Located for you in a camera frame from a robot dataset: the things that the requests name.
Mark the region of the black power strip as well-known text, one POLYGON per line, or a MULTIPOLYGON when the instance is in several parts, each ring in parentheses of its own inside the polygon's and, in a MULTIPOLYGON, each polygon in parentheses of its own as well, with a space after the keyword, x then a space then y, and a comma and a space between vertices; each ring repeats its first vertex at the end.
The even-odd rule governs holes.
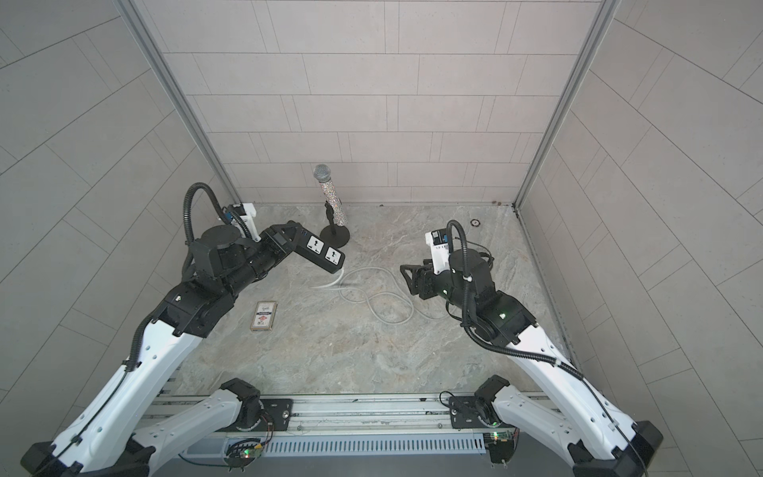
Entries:
POLYGON ((336 273, 343 268, 345 254, 321 240, 316 234, 304 228, 302 224, 289 221, 284 226, 284 232, 288 236, 294 252, 308 262, 312 262, 312 264, 329 273, 336 273))

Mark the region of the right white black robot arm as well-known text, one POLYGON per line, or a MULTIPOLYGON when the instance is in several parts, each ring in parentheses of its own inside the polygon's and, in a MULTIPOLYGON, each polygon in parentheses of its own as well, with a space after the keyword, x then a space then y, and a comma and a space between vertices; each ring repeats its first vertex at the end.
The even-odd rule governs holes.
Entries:
POLYGON ((516 363, 556 405, 532 401, 500 377, 475 394, 488 427, 512 425, 564 460, 576 476, 646 476, 664 437, 653 423, 634 421, 595 389, 560 352, 517 298, 496 288, 493 258, 474 250, 463 226, 451 220, 425 236, 431 257, 401 266, 409 293, 441 297, 467 337, 516 363))

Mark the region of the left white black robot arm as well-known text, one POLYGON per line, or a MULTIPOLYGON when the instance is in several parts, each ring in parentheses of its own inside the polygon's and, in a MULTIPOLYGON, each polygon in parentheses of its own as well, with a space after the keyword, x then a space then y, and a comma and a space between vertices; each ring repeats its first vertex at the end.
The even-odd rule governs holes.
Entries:
POLYGON ((30 475, 149 476, 216 430, 263 423, 258 389, 232 379, 154 429, 137 426, 240 293, 294 251, 299 226, 271 226, 254 238, 244 220, 228 217, 212 188, 198 182, 184 198, 183 227, 188 254, 181 282, 139 323, 128 357, 83 414, 55 440, 26 451, 21 465, 30 475))

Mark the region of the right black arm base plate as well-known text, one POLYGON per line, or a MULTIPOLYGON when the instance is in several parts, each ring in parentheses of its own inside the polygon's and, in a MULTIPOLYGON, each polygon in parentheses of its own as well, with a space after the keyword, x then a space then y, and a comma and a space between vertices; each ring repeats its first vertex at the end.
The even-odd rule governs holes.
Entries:
POLYGON ((453 396, 447 403, 454 429, 515 429, 516 425, 502 421, 492 403, 474 396, 453 396))

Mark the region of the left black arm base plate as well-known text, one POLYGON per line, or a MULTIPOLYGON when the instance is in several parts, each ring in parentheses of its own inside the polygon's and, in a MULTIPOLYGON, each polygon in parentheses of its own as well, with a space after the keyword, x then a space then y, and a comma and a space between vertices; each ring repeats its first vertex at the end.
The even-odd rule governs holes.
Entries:
POLYGON ((286 431, 292 415, 292 399, 248 399, 226 432, 286 431))

